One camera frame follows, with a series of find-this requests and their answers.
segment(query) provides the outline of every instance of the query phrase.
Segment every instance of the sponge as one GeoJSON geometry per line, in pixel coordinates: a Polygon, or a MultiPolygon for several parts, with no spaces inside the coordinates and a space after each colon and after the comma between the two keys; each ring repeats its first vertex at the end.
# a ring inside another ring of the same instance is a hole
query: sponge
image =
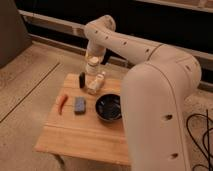
{"type": "Polygon", "coordinates": [[[86,112],[86,100],[84,97],[75,97],[75,114],[84,114],[86,112]]]}

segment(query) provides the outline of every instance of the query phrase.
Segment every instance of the dark wall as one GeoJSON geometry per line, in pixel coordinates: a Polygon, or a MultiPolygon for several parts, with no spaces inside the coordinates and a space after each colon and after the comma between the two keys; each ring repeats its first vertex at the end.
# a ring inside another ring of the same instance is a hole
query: dark wall
{"type": "Polygon", "coordinates": [[[134,0],[15,0],[19,9],[81,24],[112,15],[117,31],[213,53],[213,13],[134,0]]]}

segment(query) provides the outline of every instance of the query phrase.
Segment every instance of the orange object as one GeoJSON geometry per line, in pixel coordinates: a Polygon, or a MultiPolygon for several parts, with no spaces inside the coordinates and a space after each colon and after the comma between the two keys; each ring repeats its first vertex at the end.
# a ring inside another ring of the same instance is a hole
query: orange object
{"type": "Polygon", "coordinates": [[[61,115],[62,114],[62,108],[64,106],[64,103],[67,101],[68,99],[68,95],[67,94],[63,94],[59,100],[59,104],[58,104],[58,114],[61,115]]]}

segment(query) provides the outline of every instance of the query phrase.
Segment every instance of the floor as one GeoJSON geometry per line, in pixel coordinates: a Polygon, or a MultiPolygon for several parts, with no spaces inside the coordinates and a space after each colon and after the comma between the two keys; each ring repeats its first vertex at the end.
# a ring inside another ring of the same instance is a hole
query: floor
{"type": "MultiPolygon", "coordinates": [[[[38,153],[34,150],[34,146],[64,78],[70,72],[80,73],[84,70],[85,62],[81,55],[40,43],[34,42],[33,48],[37,48],[37,51],[40,52],[43,51],[40,55],[46,63],[51,63],[51,67],[49,67],[49,72],[45,70],[45,75],[42,77],[39,75],[41,80],[37,79],[35,84],[30,84],[29,82],[22,84],[23,89],[26,89],[29,85],[31,90],[28,88],[29,91],[25,93],[20,103],[16,104],[13,110],[0,121],[0,170],[2,171],[60,170],[58,163],[52,155],[38,153]]],[[[17,85],[13,84],[13,81],[23,76],[25,80],[31,80],[36,75],[31,70],[38,66],[31,64],[30,67],[26,67],[26,70],[10,80],[7,86],[13,85],[13,87],[16,87],[17,85]]],[[[127,69],[108,64],[106,71],[109,76],[122,78],[127,72],[127,69]]],[[[4,98],[2,96],[4,90],[4,88],[0,90],[1,98],[4,98]]],[[[16,93],[18,92],[14,92],[10,96],[16,97],[16,93]]],[[[206,108],[210,110],[210,114],[213,116],[213,93],[197,90],[184,103],[184,119],[186,120],[186,117],[194,112],[204,113],[206,108]]],[[[197,128],[198,125],[200,125],[198,127],[199,130],[204,129],[202,120],[197,121],[192,126],[197,128]]],[[[199,130],[195,129],[196,139],[199,139],[199,130]]],[[[187,133],[186,136],[191,164],[205,163],[187,133]]],[[[68,171],[130,171],[129,167],[124,166],[71,157],[64,157],[64,159],[68,171]]]]}

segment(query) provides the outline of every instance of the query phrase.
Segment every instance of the bottle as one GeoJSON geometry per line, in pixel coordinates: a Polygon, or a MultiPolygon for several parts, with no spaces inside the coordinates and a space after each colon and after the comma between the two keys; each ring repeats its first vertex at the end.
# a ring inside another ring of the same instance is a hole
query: bottle
{"type": "Polygon", "coordinates": [[[101,89],[101,87],[104,84],[106,72],[102,72],[98,75],[96,75],[95,80],[93,80],[88,86],[87,86],[87,92],[89,94],[96,94],[98,90],[101,89]]]}
{"type": "Polygon", "coordinates": [[[100,62],[103,57],[92,56],[88,52],[86,53],[86,73],[89,75],[97,75],[99,72],[100,62]]]}

